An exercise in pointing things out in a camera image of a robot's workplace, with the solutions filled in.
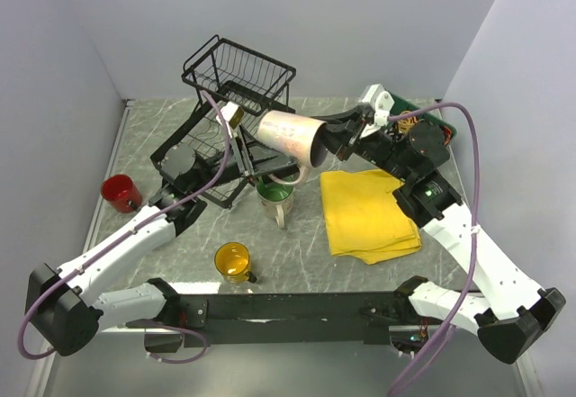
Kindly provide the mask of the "yellow enamel mug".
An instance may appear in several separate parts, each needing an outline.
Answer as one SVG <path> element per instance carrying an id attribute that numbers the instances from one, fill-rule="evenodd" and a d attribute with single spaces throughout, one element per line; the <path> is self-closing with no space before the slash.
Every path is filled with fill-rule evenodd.
<path id="1" fill-rule="evenodd" d="M 214 265 L 222 278 L 230 284 L 257 282 L 248 249 L 241 243 L 229 242 L 222 245 L 215 253 Z"/>

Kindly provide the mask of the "pink mug lilac interior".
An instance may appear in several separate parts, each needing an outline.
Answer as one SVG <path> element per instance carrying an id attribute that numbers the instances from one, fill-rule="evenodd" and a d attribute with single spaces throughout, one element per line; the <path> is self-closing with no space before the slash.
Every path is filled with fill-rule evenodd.
<path id="1" fill-rule="evenodd" d="M 318 168 L 328 155 L 321 140 L 326 126 L 324 121 L 295 113 L 268 112 L 258 124 L 258 139 L 267 147 L 295 158 L 299 170 L 293 181 L 284 181 L 275 175 L 269 177 L 279 185 L 303 183 L 310 170 Z"/>

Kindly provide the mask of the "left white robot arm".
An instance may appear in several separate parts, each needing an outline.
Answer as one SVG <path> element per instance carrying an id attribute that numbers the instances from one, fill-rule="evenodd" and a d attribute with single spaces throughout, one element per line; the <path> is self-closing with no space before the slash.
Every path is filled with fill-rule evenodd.
<path id="1" fill-rule="evenodd" d="M 201 196 L 241 177 L 292 175 L 294 158 L 245 131 L 219 128 L 223 142 L 204 158 L 181 140 L 160 150 L 162 186 L 123 227 L 56 269 L 43 264 L 29 277 L 25 324 L 50 343 L 50 353 L 70 356 L 100 331 L 138 320 L 180 330 L 181 296 L 161 278 L 109 291 L 124 271 L 191 227 L 207 204 Z"/>

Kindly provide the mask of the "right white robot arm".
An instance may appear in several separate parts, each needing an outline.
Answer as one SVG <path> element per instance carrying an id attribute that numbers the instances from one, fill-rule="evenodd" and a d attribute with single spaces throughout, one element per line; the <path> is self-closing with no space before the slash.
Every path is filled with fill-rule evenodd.
<path id="1" fill-rule="evenodd" d="M 554 323 L 566 304 L 523 273 L 481 229 L 478 205 L 466 205 L 440 174 L 455 130 L 411 104 L 376 112 L 369 104 L 324 117 L 320 137 L 340 160 L 351 155 L 401 180 L 393 197 L 406 217 L 437 241 L 467 273 L 459 292 L 414 276 L 397 289 L 399 320 L 441 320 L 465 329 L 505 364 L 516 362 Z"/>

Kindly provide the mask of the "white mug green interior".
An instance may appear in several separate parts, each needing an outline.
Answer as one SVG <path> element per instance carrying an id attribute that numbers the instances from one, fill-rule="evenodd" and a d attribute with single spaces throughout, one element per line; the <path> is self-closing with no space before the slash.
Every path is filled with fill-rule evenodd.
<path id="1" fill-rule="evenodd" d="M 266 183 L 261 179 L 256 184 L 256 193 L 265 217 L 274 220 L 280 229 L 284 229 L 287 216 L 293 209 L 293 187 Z"/>

